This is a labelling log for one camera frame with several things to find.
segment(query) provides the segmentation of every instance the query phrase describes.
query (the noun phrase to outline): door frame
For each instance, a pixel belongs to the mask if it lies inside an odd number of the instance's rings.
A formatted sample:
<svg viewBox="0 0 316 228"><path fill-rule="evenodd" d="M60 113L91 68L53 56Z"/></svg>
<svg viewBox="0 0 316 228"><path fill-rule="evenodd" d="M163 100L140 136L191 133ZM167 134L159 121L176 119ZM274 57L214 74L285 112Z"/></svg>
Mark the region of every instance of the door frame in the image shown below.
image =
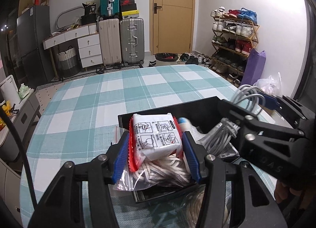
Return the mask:
<svg viewBox="0 0 316 228"><path fill-rule="evenodd" d="M190 52L192 52L193 47L193 33L194 33L194 19L195 19L195 0L192 3L192 27L191 27L191 46ZM154 26L154 0L149 0L149 44L150 44L150 52L153 54L153 42L154 42L154 34L153 34L153 26Z"/></svg>

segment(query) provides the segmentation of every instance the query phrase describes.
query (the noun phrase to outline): instruction diagram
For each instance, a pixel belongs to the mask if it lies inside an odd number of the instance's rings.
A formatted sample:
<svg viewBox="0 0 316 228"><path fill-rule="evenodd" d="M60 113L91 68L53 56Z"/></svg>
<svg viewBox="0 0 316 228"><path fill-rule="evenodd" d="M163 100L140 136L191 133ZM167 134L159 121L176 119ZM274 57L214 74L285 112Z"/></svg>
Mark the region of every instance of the instruction diagram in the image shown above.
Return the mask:
<svg viewBox="0 0 316 228"><path fill-rule="evenodd" d="M173 132L163 133L162 137L163 137L166 145L173 144L173 143L179 143Z"/></svg>
<svg viewBox="0 0 316 228"><path fill-rule="evenodd" d="M137 123L137 125L139 129L139 133L153 132L153 129L150 123L142 122L142 123Z"/></svg>
<svg viewBox="0 0 316 228"><path fill-rule="evenodd" d="M169 123L169 121L158 121L160 131L172 131L172 127Z"/></svg>
<svg viewBox="0 0 316 228"><path fill-rule="evenodd" d="M140 139L144 149L157 148L154 135L141 135Z"/></svg>

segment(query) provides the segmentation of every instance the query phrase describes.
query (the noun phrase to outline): red sneaker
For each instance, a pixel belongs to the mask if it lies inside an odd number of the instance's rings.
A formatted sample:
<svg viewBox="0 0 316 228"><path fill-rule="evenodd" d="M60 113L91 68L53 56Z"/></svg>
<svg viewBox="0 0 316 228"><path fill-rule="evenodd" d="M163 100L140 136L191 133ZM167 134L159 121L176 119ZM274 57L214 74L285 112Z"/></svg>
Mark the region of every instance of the red sneaker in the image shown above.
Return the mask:
<svg viewBox="0 0 316 228"><path fill-rule="evenodd" d="M235 18L236 19L238 14L241 14L241 11L239 11L239 10L229 10L228 11L228 15L231 18Z"/></svg>
<svg viewBox="0 0 316 228"><path fill-rule="evenodd" d="M242 48L241 53L244 54L244 55L249 56L251 50L252 50L251 43L246 42L246 43L244 44L244 47Z"/></svg>
<svg viewBox="0 0 316 228"><path fill-rule="evenodd" d="M242 51L242 49L243 49L243 41L237 40L235 51L240 53Z"/></svg>

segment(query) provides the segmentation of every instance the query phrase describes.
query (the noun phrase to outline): blue sneaker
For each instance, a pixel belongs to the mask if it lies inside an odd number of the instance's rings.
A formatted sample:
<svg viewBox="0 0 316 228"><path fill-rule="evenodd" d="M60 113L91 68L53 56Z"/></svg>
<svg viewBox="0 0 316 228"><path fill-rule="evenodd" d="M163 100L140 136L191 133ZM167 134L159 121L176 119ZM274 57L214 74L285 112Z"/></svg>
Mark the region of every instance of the blue sneaker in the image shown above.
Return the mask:
<svg viewBox="0 0 316 228"><path fill-rule="evenodd" d="M246 8L241 8L241 14L238 14L239 19L248 19L252 20L254 24L257 25L257 14L254 11L247 10Z"/></svg>

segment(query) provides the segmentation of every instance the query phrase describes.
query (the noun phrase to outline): teal and white tablecloth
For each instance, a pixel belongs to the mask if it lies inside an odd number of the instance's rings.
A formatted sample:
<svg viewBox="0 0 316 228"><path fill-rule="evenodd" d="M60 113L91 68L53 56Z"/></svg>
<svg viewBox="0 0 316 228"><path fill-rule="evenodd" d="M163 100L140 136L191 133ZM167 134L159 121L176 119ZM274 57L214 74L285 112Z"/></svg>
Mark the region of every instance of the teal and white tablecloth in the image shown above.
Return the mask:
<svg viewBox="0 0 316 228"><path fill-rule="evenodd" d="M89 162L105 153L118 115L218 96L231 99L235 86L208 68L178 65L125 70L75 80L60 88L45 109L27 150L39 202L64 162ZM260 119L274 123L264 111ZM258 171L273 190L267 174ZM111 191L123 227L183 227L182 198L151 207L135 206L129 192ZM85 223L91 226L87 184L83 184ZM25 172L20 187L23 226L33 213Z"/></svg>

